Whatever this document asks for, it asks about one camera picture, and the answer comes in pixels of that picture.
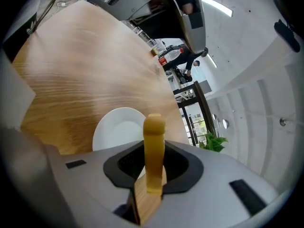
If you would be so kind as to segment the green potted plant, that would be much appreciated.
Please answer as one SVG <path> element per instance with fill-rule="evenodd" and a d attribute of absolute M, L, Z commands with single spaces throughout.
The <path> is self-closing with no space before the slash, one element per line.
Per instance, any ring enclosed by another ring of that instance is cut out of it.
<path fill-rule="evenodd" d="M 199 142 L 201 149 L 210 150 L 214 152 L 221 152 L 225 147 L 223 143 L 228 143 L 228 139 L 225 137 L 218 137 L 213 133 L 207 132 L 204 134 L 206 142 Z"/>

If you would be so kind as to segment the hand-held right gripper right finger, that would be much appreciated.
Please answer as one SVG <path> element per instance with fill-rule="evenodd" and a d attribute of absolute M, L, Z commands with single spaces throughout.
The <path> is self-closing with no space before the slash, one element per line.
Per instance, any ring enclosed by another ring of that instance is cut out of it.
<path fill-rule="evenodd" d="M 203 163 L 201 179 L 186 193 L 164 195 L 146 228 L 228 228 L 249 219 L 230 182 L 243 179 L 266 203 L 278 192 L 265 179 L 236 159 L 217 152 L 175 142 Z"/>

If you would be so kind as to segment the black railing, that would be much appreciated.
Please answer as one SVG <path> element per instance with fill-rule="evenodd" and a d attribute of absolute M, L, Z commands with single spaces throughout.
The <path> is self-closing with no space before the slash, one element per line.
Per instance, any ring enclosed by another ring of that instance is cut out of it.
<path fill-rule="evenodd" d="M 190 90 L 193 91 L 194 96 L 192 98 L 188 97 L 184 101 L 178 102 L 177 104 L 178 104 L 179 109 L 182 110 L 184 118 L 186 120 L 188 129 L 189 129 L 189 133 L 190 133 L 190 138 L 192 140 L 192 145 L 196 146 L 196 144 L 199 144 L 199 141 L 198 141 L 196 135 L 194 134 L 194 132 L 195 132 L 194 123 L 190 121 L 190 115 L 187 113 L 186 107 L 198 103 L 200 110 L 202 112 L 203 118 L 204 118 L 207 132 L 212 133 L 215 136 L 217 136 L 217 134 L 215 131 L 215 126 L 213 123 L 213 118 L 212 118 L 212 114 L 209 109 L 209 105 L 207 103 L 205 95 L 204 95 L 198 81 L 194 81 L 192 85 L 189 85 L 182 89 L 174 90 L 173 94 L 179 95 L 180 97 L 182 97 L 184 92 L 190 91 Z"/>

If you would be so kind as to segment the person's black clothing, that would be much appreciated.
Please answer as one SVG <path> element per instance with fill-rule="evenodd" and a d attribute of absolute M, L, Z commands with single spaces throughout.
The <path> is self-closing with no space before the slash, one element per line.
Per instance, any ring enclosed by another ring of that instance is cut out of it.
<path fill-rule="evenodd" d="M 36 18 L 37 12 L 3 42 L 2 48 L 11 62 L 13 62 L 21 47 L 32 34 L 36 24 Z"/>

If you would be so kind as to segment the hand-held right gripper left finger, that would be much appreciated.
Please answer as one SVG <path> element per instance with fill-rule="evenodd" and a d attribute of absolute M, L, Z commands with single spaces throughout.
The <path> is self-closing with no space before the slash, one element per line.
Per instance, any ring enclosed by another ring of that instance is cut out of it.
<path fill-rule="evenodd" d="M 60 192 L 63 211 L 52 219 L 56 228 L 140 228 L 113 211 L 127 202 L 129 189 L 118 188 L 104 174 L 104 162 L 140 141 L 76 155 L 60 155 L 57 147 L 45 146 L 52 181 Z"/>

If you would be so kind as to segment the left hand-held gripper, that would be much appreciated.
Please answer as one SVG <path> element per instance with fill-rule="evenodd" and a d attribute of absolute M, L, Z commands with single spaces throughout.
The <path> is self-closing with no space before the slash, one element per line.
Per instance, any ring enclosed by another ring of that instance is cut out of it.
<path fill-rule="evenodd" d="M 204 9 L 201 0 L 166 0 L 169 6 L 153 10 L 152 0 L 90 0 L 90 3 L 99 6 L 119 21 L 138 19 L 138 24 L 152 18 L 171 16 L 171 9 L 180 24 L 184 41 L 194 54 L 203 52 L 206 46 L 206 28 Z"/>

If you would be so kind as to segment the ceiling light panel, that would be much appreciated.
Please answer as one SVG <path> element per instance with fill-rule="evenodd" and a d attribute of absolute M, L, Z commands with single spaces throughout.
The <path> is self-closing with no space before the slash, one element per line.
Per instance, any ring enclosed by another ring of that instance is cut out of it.
<path fill-rule="evenodd" d="M 214 0 L 201 0 L 202 2 L 211 5 L 212 7 L 220 10 L 222 13 L 226 14 L 229 17 L 233 16 L 233 11 L 229 9 L 228 7 L 214 1 Z"/>
<path fill-rule="evenodd" d="M 213 66 L 215 68 L 217 68 L 217 64 L 215 63 L 215 61 L 213 60 L 213 58 L 210 56 L 210 54 L 207 54 L 207 57 L 209 58 L 209 60 L 211 61 L 211 63 L 213 64 Z"/>

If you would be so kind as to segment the clear bottle with red label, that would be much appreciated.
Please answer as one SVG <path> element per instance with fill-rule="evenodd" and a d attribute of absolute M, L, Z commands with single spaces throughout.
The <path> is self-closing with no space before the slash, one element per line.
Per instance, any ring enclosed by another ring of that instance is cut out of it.
<path fill-rule="evenodd" d="M 166 53 L 164 56 L 160 57 L 158 59 L 158 62 L 161 66 L 164 66 L 169 62 L 177 59 L 179 55 L 182 54 L 183 52 L 184 52 L 183 48 L 171 50 L 170 52 Z"/>

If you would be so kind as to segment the white round plate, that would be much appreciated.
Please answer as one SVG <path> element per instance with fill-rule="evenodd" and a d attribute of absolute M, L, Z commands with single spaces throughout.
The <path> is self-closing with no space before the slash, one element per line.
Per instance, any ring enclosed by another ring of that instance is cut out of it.
<path fill-rule="evenodd" d="M 144 120 L 145 116 L 133 108 L 120 107 L 111 110 L 95 129 L 93 151 L 143 140 Z"/>

